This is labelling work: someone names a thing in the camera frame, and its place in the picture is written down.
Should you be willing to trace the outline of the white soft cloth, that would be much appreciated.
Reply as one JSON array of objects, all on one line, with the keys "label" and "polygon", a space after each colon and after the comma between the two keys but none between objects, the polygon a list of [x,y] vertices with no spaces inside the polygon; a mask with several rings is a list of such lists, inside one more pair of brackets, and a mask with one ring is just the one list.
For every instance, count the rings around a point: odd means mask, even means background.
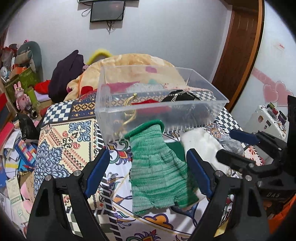
[{"label": "white soft cloth", "polygon": [[220,170],[224,174],[227,174],[230,168],[216,159],[217,152],[224,148],[203,128],[196,128],[183,133],[181,135],[181,143],[184,147],[185,154],[187,154],[189,149],[195,149],[204,161],[210,163],[214,170]]}]

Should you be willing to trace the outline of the green knitted glove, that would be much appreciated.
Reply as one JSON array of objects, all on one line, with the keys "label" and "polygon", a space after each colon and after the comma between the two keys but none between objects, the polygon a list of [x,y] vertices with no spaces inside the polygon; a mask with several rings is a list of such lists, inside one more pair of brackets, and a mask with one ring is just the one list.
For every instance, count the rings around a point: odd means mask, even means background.
[{"label": "green knitted glove", "polygon": [[165,143],[163,131],[161,120],[151,120],[125,135],[132,150],[129,180],[136,215],[153,208],[186,208],[199,200],[187,163]]}]

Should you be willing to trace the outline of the colourful pencil case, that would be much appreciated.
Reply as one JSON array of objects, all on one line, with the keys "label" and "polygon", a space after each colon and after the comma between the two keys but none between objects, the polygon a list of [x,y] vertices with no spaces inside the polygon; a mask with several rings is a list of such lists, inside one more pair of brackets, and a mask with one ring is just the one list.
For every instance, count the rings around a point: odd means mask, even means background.
[{"label": "colourful pencil case", "polygon": [[33,167],[37,157],[36,146],[31,143],[26,143],[24,140],[19,140],[15,145],[15,150],[20,155],[21,160],[27,166]]}]

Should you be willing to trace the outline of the brown wooden door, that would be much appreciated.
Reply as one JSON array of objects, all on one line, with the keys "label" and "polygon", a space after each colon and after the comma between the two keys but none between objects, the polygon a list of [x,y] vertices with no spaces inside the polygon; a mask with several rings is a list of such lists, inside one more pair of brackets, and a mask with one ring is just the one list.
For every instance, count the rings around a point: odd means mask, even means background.
[{"label": "brown wooden door", "polygon": [[236,105],[259,51],[264,25],[264,1],[226,1],[232,7],[222,56],[212,84],[224,94],[232,111]]}]

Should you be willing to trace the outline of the black plastic bag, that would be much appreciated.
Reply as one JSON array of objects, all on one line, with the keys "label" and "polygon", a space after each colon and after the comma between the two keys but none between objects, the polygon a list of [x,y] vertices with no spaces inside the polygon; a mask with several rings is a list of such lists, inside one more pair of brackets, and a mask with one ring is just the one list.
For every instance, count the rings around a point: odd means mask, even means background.
[{"label": "black plastic bag", "polygon": [[37,127],[34,125],[33,121],[26,114],[18,113],[17,114],[20,130],[22,133],[23,140],[38,140],[40,132]]}]

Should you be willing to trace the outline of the gold metal hook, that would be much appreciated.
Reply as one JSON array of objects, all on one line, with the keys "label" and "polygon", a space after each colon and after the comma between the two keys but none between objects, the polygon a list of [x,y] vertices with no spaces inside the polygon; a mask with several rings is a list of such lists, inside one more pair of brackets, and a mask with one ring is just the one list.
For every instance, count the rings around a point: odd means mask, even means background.
[{"label": "gold metal hook", "polygon": [[[127,98],[125,101],[124,101],[124,106],[131,106],[132,104],[132,100],[136,99],[137,98],[137,93],[133,93],[132,96],[130,96],[129,98]],[[121,127],[117,130],[117,132],[114,133],[115,137],[116,138],[122,138],[125,133],[126,133],[126,126],[132,122],[133,120],[135,120],[137,116],[137,111],[136,110],[127,110],[127,111],[124,111],[124,121],[123,123],[121,124]]]}]

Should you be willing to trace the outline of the pink rabbit toy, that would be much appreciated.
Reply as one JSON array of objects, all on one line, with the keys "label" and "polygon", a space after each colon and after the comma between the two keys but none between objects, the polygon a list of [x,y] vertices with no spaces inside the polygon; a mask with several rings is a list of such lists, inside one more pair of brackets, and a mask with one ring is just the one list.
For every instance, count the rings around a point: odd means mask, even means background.
[{"label": "pink rabbit toy", "polygon": [[31,104],[30,98],[28,97],[27,94],[25,94],[20,81],[18,81],[17,84],[14,84],[14,89],[15,89],[16,107],[18,110],[24,111],[25,107]]}]

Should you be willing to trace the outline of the beige fleece blanket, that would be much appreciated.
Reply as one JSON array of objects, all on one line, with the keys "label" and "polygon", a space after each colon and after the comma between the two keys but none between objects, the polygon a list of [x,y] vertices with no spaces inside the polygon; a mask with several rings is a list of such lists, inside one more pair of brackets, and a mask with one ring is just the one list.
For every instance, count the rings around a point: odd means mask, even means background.
[{"label": "beige fleece blanket", "polygon": [[139,82],[151,79],[167,87],[185,86],[185,80],[170,62],[148,54],[122,54],[99,60],[91,65],[67,85],[68,94],[64,98],[74,100],[83,95],[83,88],[92,90],[99,87],[100,74],[106,84]]}]

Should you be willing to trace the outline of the red cloth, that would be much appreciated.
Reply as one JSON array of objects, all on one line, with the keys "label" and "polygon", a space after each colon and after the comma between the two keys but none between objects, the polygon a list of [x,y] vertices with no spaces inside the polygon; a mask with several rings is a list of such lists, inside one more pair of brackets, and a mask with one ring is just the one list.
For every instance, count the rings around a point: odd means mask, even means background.
[{"label": "red cloth", "polygon": [[42,95],[48,94],[49,93],[49,84],[51,80],[46,80],[44,82],[39,82],[34,86],[34,90]]}]

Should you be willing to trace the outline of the green cardboard box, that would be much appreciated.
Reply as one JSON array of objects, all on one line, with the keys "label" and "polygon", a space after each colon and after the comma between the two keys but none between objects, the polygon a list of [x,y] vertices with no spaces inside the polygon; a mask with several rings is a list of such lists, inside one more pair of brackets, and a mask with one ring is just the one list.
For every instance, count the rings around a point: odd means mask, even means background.
[{"label": "green cardboard box", "polygon": [[39,83],[40,78],[38,73],[34,73],[32,69],[29,67],[22,73],[20,73],[17,77],[15,77],[13,80],[10,80],[7,83],[5,83],[4,87],[12,103],[16,101],[14,84],[17,84],[18,82],[21,83],[24,92],[27,93],[27,89],[30,86],[34,87],[37,83]]}]

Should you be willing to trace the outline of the dark purple garment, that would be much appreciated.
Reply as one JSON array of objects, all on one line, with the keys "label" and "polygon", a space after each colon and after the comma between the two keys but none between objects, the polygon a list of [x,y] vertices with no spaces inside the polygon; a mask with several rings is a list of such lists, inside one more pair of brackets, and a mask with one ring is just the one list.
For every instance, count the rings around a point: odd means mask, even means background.
[{"label": "dark purple garment", "polygon": [[68,94],[68,83],[82,74],[84,65],[83,55],[79,54],[78,50],[74,50],[58,62],[48,87],[48,95],[53,103],[59,103],[65,99]]}]

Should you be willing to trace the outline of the yellow fuzzy headband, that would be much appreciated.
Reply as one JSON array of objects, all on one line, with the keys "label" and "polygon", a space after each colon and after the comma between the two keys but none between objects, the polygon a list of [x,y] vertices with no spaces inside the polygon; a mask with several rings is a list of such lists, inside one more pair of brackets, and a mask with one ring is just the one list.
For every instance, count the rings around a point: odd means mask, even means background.
[{"label": "yellow fuzzy headband", "polygon": [[99,57],[109,58],[109,57],[112,57],[112,54],[106,49],[97,49],[91,54],[86,64],[91,65]]}]

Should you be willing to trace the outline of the grey plush toy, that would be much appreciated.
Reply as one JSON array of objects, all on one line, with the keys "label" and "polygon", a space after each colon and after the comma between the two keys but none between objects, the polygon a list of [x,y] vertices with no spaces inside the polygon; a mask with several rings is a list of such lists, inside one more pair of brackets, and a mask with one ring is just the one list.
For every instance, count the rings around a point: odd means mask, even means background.
[{"label": "grey plush toy", "polygon": [[37,42],[29,41],[22,44],[16,53],[15,64],[19,66],[29,65],[34,73],[42,66],[41,49]]}]

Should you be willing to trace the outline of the small black wall monitor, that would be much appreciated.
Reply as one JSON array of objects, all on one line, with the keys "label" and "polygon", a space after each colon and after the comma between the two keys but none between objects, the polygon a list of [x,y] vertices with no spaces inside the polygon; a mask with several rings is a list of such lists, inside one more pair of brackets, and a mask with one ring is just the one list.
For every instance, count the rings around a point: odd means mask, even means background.
[{"label": "small black wall monitor", "polygon": [[122,21],[125,1],[96,1],[92,3],[90,22]]}]

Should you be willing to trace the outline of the large black wall television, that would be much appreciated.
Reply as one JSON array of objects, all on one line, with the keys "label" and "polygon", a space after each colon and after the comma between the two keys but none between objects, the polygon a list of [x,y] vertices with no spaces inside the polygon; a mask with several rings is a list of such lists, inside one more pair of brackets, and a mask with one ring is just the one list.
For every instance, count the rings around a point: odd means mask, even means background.
[{"label": "large black wall television", "polygon": [[[77,0],[79,4],[93,3],[96,1],[117,1],[117,0]],[[119,0],[119,1],[139,1],[139,0]]]}]

